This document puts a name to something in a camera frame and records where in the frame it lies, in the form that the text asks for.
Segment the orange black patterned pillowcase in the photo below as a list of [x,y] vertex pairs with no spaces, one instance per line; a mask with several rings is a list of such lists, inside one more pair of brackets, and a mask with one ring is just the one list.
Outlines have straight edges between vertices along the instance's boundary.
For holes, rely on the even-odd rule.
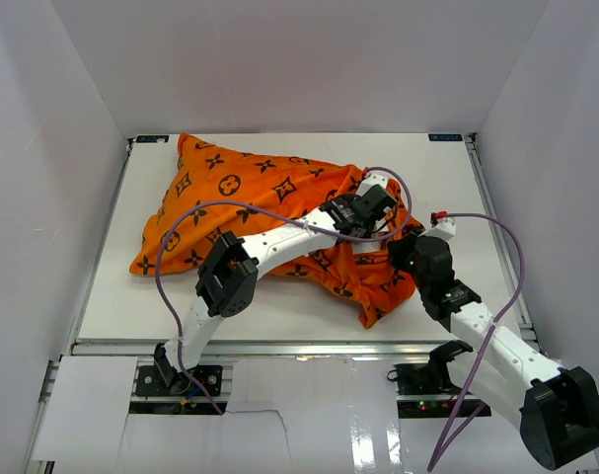
[[[252,204],[278,215],[299,218],[324,201],[356,194],[366,171],[298,156],[241,152],[183,133],[178,140],[175,178],[160,207],[143,229],[141,249],[129,271],[154,274],[161,239],[179,217],[198,204],[219,205],[186,218],[163,254],[161,274],[199,267],[216,238],[225,231],[242,237],[279,226],[278,219],[231,206],[228,200]],[[369,329],[415,292],[412,279],[389,263],[387,249],[377,258],[354,256],[350,243],[298,257],[273,270],[278,277],[315,282],[335,296],[360,305],[359,321]]]

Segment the white pillow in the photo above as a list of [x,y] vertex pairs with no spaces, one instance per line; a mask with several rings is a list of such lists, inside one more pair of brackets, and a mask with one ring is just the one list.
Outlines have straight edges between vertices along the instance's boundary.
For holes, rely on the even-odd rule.
[[354,256],[377,258],[385,253],[383,241],[362,242],[351,244]]

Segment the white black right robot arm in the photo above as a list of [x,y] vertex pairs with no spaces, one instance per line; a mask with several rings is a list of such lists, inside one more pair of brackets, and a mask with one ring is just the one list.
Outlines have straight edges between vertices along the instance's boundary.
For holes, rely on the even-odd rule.
[[557,470],[599,447],[599,394],[593,376],[565,368],[495,321],[482,299],[458,280],[448,240],[453,221],[389,243],[391,265],[408,274],[426,313],[453,340],[429,356],[430,385],[466,389],[516,430],[532,457]]

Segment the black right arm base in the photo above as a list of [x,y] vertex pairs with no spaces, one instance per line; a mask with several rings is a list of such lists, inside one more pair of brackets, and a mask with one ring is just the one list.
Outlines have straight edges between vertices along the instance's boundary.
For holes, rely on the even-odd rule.
[[448,363],[473,348],[462,341],[445,343],[429,353],[425,363],[399,363],[387,372],[388,381],[397,385],[399,395],[439,395],[459,393],[451,382]]

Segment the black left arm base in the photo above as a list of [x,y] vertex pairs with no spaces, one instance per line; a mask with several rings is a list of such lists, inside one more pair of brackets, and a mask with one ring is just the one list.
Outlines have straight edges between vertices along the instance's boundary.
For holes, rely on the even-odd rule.
[[[216,397],[221,394],[223,375],[221,365],[199,365],[192,369],[190,374],[205,387],[210,396]],[[200,388],[181,373],[176,375],[176,380],[168,384],[154,365],[139,367],[133,394],[137,397],[204,397]]]

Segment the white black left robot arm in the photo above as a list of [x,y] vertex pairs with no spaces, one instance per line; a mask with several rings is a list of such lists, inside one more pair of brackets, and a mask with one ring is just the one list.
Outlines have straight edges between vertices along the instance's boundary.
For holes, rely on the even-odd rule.
[[396,208],[397,202],[380,184],[370,185],[360,196],[343,195],[324,202],[299,219],[228,200],[228,205],[277,218],[284,224],[243,237],[231,231],[220,234],[198,268],[195,298],[187,316],[181,318],[161,283],[163,254],[186,218],[220,203],[214,200],[198,204],[179,217],[161,239],[156,257],[155,284],[175,319],[177,334],[157,346],[153,358],[158,382],[172,394],[183,393],[190,383],[201,385],[191,375],[191,369],[198,365],[203,349],[220,324],[252,303],[261,277],[300,256],[330,249],[340,242],[381,242],[405,228],[400,225],[388,234],[381,233],[386,226],[380,222]]

